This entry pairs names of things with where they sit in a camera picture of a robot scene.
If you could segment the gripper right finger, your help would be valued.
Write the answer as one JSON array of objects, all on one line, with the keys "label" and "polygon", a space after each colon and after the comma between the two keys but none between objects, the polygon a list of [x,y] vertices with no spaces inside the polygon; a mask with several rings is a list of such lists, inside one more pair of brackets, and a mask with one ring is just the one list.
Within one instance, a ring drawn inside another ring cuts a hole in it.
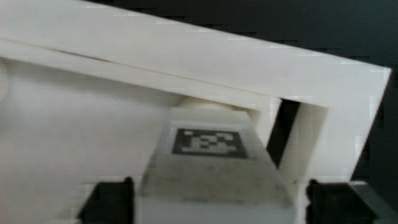
[{"label": "gripper right finger", "polygon": [[311,180],[306,196],[306,224],[398,224],[398,212],[366,182]]}]

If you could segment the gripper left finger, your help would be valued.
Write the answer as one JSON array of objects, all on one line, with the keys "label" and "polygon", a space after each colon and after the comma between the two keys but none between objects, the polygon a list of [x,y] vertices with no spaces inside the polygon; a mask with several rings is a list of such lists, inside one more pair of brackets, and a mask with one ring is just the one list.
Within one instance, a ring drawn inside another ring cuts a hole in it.
[{"label": "gripper left finger", "polygon": [[86,201],[79,220],[82,224],[135,224],[135,183],[100,182]]}]

